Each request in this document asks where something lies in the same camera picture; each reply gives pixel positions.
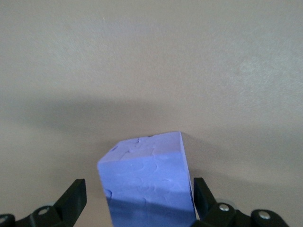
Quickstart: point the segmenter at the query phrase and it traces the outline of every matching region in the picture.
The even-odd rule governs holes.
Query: block top face
[[[184,152],[182,136],[179,131],[121,141],[99,163],[155,156],[171,152]]]

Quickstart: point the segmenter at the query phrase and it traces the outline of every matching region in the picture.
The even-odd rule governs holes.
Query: blue foam block
[[[181,132],[121,141],[98,171],[114,227],[188,227],[196,220]]]

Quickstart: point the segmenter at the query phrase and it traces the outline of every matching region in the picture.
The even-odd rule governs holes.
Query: screw
[[[44,209],[42,209],[42,210],[40,210],[40,211],[38,212],[38,215],[46,214],[46,213],[48,212],[48,210],[49,210],[49,207],[44,208]]]
[[[263,219],[266,219],[266,220],[270,219],[270,215],[267,212],[265,212],[265,211],[260,211],[259,215]]]
[[[229,207],[228,207],[226,204],[221,204],[221,205],[219,206],[219,208],[220,208],[220,210],[222,210],[222,211],[229,211]]]
[[[7,218],[8,218],[8,216],[1,217],[0,218],[0,224],[4,223]]]

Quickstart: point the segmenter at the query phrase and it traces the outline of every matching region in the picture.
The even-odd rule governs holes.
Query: beige wall
[[[243,212],[303,222],[303,2],[0,1],[0,213],[76,178],[76,226],[110,226],[97,161],[183,131],[193,176]]]

